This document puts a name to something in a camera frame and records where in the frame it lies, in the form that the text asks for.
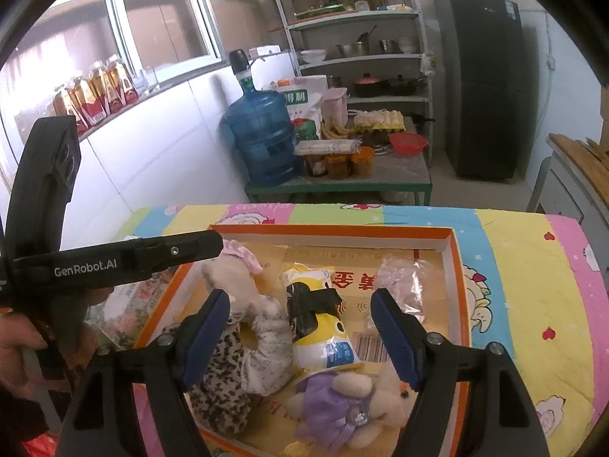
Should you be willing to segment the person's left hand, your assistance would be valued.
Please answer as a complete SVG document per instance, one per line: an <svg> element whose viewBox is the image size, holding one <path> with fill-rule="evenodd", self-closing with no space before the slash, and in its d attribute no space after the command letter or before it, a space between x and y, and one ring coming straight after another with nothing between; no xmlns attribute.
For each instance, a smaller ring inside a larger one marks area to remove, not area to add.
<svg viewBox="0 0 609 457"><path fill-rule="evenodd" d="M102 303L113 293L113 287L88 290L89 305ZM80 348L66 362L70 369L86 367L97 349L97 339L89 326L81 327ZM24 353L46 349L42 336L26 316L20 313L1 315L1 388L16 397L34 400L35 389L67 392L67 381L51 381L43 378L33 368L26 367Z"/></svg>

